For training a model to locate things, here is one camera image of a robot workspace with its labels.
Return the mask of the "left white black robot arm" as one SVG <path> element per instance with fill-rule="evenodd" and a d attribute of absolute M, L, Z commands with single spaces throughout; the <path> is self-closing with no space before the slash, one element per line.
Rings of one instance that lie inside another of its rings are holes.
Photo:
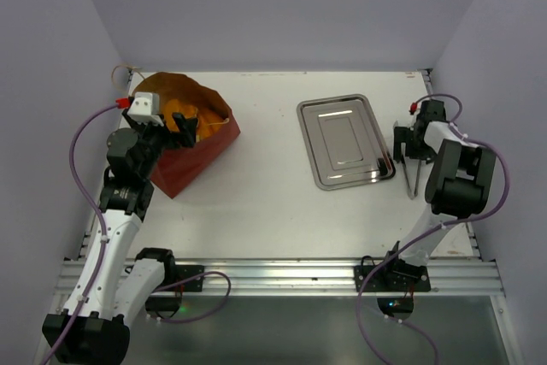
<path fill-rule="evenodd" d="M 167 249 L 140 251 L 129 276 L 121 274 L 154 192 L 150 176 L 165 151 L 195 145 L 197 120 L 176 113 L 171 131 L 160 115 L 122 115 L 128 125 L 107 139 L 103 189 L 91 201 L 98 227 L 85 266 L 61 312 L 42 326 L 50 345 L 43 363 L 122 363 L 138 312 L 156 288 L 168 290 L 178 279 Z"/>

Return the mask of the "round orange fake bun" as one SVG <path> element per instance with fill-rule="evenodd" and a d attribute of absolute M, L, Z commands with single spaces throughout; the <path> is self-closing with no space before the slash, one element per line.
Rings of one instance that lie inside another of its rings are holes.
<path fill-rule="evenodd" d="M 204 106 L 182 103 L 179 99 L 171 99 L 163 106 L 163 115 L 168 129 L 172 132 L 177 132 L 179 130 L 174 121 L 173 113 L 180 113 L 187 120 L 192 118 L 197 119 L 198 140 L 205 140 L 206 138 L 213 136 L 226 122 L 212 109 Z"/>

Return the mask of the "steel tongs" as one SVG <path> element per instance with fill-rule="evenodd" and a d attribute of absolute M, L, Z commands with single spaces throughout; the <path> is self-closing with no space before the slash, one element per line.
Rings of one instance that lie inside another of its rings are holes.
<path fill-rule="evenodd" d="M 401 164 L 403 167 L 403 176 L 406 183 L 407 195 L 410 200 L 414 200 L 418 196 L 420 190 L 423 161 L 405 156 L 401 160 Z"/>

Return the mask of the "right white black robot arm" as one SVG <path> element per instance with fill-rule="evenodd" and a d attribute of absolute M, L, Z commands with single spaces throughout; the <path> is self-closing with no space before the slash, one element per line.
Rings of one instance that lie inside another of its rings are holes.
<path fill-rule="evenodd" d="M 394 127 L 393 157 L 431 163 L 424 198 L 426 208 L 411 232 L 385 255 L 380 278 L 385 287 L 400 290 L 426 272 L 432 253 L 448 231 L 487 205 L 496 164 L 494 151 L 461 134 L 446 114 L 444 102 L 423 97 L 412 103 L 409 127 Z"/>

